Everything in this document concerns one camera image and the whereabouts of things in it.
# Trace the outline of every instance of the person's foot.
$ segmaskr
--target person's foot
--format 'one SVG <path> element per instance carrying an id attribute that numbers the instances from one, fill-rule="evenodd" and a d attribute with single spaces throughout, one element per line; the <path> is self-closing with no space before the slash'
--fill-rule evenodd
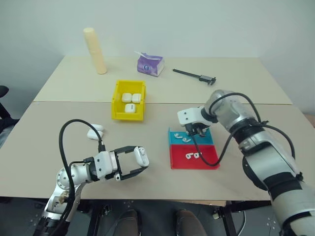
<path id="1" fill-rule="evenodd" d="M 176 216 L 177 236 L 207 236 L 202 224 L 191 211 L 179 210 Z"/>
<path id="2" fill-rule="evenodd" d="M 115 227 L 114 236 L 139 236 L 138 213 L 128 210 L 119 218 Z"/>

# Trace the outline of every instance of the white earbud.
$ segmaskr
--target white earbud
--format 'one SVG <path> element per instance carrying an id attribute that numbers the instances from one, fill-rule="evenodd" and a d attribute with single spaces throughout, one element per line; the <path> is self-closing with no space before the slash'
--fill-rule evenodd
<path id="1" fill-rule="evenodd" d="M 188 142 L 190 142 L 190 141 L 191 141 L 191 139 L 183 138 L 183 142 L 184 142 L 184 143 L 188 143 Z"/>
<path id="2" fill-rule="evenodd" d="M 189 159 L 191 159 L 191 156 L 193 155 L 193 153 L 187 153 L 186 154 L 186 158 L 189 160 Z"/>
<path id="3" fill-rule="evenodd" d="M 176 139 L 181 139 L 181 138 L 183 138 L 183 137 L 180 136 L 178 133 L 174 134 L 174 137 L 175 137 Z"/>

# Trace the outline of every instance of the yellow tray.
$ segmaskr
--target yellow tray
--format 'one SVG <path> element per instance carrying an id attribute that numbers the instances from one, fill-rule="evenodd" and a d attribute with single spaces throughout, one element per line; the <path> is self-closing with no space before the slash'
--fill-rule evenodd
<path id="1" fill-rule="evenodd" d="M 135 113 L 125 113 L 126 103 L 122 102 L 122 95 L 125 92 L 129 92 L 131 94 L 141 94 L 140 103 L 135 103 Z M 116 82 L 115 92 L 112 99 L 112 119 L 143 120 L 145 96 L 146 86 L 144 81 L 118 80 Z"/>

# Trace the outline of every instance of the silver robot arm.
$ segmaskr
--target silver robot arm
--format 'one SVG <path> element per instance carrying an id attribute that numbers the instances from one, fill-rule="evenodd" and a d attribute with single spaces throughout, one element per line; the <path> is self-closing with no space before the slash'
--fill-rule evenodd
<path id="1" fill-rule="evenodd" d="M 237 96 L 228 96 L 213 102 L 230 91 L 217 90 L 204 107 L 178 112 L 180 124 L 191 135 L 202 135 L 205 127 L 219 122 L 234 133 L 244 155 L 243 170 L 260 189 L 267 190 L 282 236 L 315 235 L 315 192 L 302 180 L 294 158 L 239 102 Z"/>
<path id="2" fill-rule="evenodd" d="M 130 171 L 129 174 L 123 175 L 118 160 L 119 153 L 134 152 L 139 169 Z M 62 168 L 56 177 L 56 188 L 46 204 L 42 217 L 36 227 L 33 236 L 49 236 L 54 232 L 56 236 L 64 236 L 67 233 L 68 226 L 75 214 L 81 199 L 81 191 L 87 183 L 98 181 L 102 178 L 121 181 L 134 177 L 144 171 L 149 165 L 148 156 L 143 147 L 127 146 L 114 151 L 101 151 L 93 158 L 87 158 L 86 164 L 71 165 L 71 176 L 75 188 L 75 200 L 71 211 L 65 222 L 55 229 L 60 223 L 60 218 L 67 206 L 69 197 L 69 179 L 66 171 Z"/>

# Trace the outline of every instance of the purple tissue box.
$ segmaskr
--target purple tissue box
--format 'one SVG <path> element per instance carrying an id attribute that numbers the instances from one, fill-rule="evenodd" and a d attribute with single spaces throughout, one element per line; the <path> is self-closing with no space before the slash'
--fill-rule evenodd
<path id="1" fill-rule="evenodd" d="M 164 68 L 164 59 L 159 56 L 150 56 L 142 53 L 138 59 L 137 69 L 141 73 L 158 76 Z"/>

